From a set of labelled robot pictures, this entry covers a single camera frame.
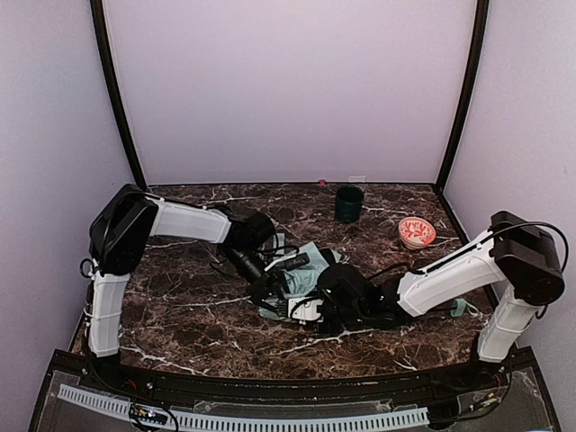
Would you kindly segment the mint green folding umbrella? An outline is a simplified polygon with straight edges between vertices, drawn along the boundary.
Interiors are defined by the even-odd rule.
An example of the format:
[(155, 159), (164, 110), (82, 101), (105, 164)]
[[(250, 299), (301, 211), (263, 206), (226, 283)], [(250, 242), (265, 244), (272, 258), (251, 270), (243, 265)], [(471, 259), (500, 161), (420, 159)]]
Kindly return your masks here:
[[(288, 246), (285, 244), (285, 235), (283, 233), (274, 234), (272, 246), (273, 248)], [(299, 247), (299, 253), (306, 253), (308, 255), (310, 260), (308, 264), (293, 270), (280, 270), (280, 275), (284, 276), (284, 279), (287, 282), (286, 297), (288, 299), (297, 299), (315, 294), (317, 279), (320, 276), (320, 273), (329, 267), (331, 261), (335, 261), (336, 264), (348, 264), (348, 256), (342, 255), (330, 248), (322, 249), (322, 251), (328, 254), (327, 257), (323, 257), (320, 253), (320, 249), (314, 242), (309, 242), (304, 246)], [(279, 294), (272, 294), (264, 300), (264, 303), (271, 307), (276, 307), (279, 301), (278, 295)], [(477, 317), (480, 314), (478, 308), (466, 301), (464, 298), (456, 298), (448, 311), (453, 318), (461, 317), (466, 312), (468, 312), (472, 317)], [(280, 320), (284, 322), (290, 321), (288, 318), (283, 318), (278, 315), (277, 312), (267, 310), (261, 306), (258, 308), (258, 313), (265, 319)]]

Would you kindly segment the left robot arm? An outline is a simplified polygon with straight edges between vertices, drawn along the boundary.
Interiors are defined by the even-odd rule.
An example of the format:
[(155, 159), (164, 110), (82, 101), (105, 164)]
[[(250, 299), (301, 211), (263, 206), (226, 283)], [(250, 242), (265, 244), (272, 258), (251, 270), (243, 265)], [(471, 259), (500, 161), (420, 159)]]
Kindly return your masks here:
[(91, 224), (90, 257), (80, 265), (83, 277), (90, 280), (85, 304), (89, 352), (99, 358), (119, 353), (125, 289), (149, 238), (215, 244), (238, 274), (253, 283), (266, 276), (262, 246), (274, 234), (274, 224), (263, 213), (242, 220), (222, 208), (167, 200), (126, 184)]

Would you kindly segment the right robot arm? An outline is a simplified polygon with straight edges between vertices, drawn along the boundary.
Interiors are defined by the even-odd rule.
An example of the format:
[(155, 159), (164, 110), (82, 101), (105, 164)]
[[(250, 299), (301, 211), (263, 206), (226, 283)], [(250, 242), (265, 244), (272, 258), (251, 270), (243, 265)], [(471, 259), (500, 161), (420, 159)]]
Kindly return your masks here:
[(554, 242), (562, 235), (550, 223), (499, 211), (468, 244), (382, 284), (352, 265), (330, 265), (317, 280), (320, 328), (396, 329), (479, 287), (503, 283), (505, 292), (477, 342), (480, 361), (499, 363), (530, 322), (563, 295), (568, 259), (558, 256)]

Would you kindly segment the red white patterned bowl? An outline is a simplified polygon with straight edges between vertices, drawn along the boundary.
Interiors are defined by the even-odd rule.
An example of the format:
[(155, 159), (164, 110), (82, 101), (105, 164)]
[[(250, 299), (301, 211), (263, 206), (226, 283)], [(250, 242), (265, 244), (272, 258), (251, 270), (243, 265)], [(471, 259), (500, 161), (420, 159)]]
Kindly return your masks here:
[(418, 217), (407, 217), (401, 220), (398, 231), (401, 242), (410, 250), (427, 248), (437, 237), (434, 226)]

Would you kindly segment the black cylindrical cup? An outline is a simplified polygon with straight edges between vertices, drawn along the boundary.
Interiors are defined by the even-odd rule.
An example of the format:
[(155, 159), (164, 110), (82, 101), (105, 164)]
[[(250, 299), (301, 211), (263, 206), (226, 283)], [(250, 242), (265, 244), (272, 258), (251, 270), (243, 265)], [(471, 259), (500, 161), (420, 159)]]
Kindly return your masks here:
[(365, 194), (356, 186), (339, 187), (336, 192), (335, 218), (342, 223), (355, 223), (360, 219)]

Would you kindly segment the black curved front rail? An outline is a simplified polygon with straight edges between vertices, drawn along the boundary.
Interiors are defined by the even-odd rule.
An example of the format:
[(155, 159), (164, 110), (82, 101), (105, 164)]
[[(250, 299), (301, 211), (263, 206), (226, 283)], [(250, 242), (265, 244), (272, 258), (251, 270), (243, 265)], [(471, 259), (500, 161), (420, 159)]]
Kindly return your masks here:
[(372, 377), (327, 380), (249, 380), (201, 377), (153, 371), (117, 361), (90, 362), (71, 355), (68, 368), (82, 384), (131, 396), (139, 401), (191, 406), (200, 401), (247, 404), (313, 405), (392, 401), (395, 405), (454, 404), (467, 392), (496, 389), (509, 383), (505, 365), (454, 366)]

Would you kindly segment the left black frame post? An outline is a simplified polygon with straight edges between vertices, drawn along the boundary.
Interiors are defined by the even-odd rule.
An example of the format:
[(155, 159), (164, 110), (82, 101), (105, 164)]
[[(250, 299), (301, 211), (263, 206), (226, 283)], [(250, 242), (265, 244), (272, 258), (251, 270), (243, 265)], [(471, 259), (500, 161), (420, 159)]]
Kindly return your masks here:
[(134, 143), (128, 116), (124, 108), (121, 88), (116, 74), (113, 51), (108, 33), (104, 1), (91, 0), (89, 2), (94, 27), (94, 36), (96, 46), (103, 71), (103, 78), (106, 85), (108, 98), (112, 107), (113, 117), (115, 119), (117, 131), (121, 140), (122, 149), (127, 159), (132, 179), (141, 189), (147, 190), (148, 185)]

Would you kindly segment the black frame post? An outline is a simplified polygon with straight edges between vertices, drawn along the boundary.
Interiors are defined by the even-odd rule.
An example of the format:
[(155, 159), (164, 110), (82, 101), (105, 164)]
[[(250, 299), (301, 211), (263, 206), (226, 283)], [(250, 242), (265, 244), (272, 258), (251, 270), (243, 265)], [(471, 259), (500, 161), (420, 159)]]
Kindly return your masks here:
[(116, 74), (113, 51), (108, 33), (104, 1), (91, 0), (89, 2), (94, 27), (94, 36), (96, 46), (103, 71), (103, 78), (106, 85), (108, 98), (112, 107), (113, 117), (115, 119), (117, 131), (121, 140), (122, 149), (127, 159), (132, 179), (141, 189), (147, 190), (148, 185), (134, 143), (128, 116), (124, 108), (121, 88)]
[(473, 89), (480, 65), (489, 10), (489, 0), (476, 1), (472, 26), (472, 36), (463, 75), (462, 87), (454, 114), (452, 128), (450, 130), (446, 144), (445, 154), (443, 156), (435, 183), (435, 186), (440, 193), (443, 193), (446, 189), (455, 163), (455, 158), (461, 142), (461, 138), (464, 133), (464, 125), (473, 98)]

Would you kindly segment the right black frame post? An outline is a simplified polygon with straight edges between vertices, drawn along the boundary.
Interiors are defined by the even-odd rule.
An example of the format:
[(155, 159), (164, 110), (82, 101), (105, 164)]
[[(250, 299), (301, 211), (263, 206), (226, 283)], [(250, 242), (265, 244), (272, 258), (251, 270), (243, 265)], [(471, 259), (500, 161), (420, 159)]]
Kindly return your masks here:
[(445, 154), (443, 156), (435, 183), (435, 186), (440, 193), (443, 193), (446, 189), (455, 163), (455, 158), (461, 142), (461, 138), (464, 133), (464, 125), (473, 98), (473, 89), (480, 65), (489, 10), (489, 0), (476, 1), (472, 26), (472, 36), (463, 75), (462, 87), (454, 114), (452, 128), (450, 130), (446, 144)]

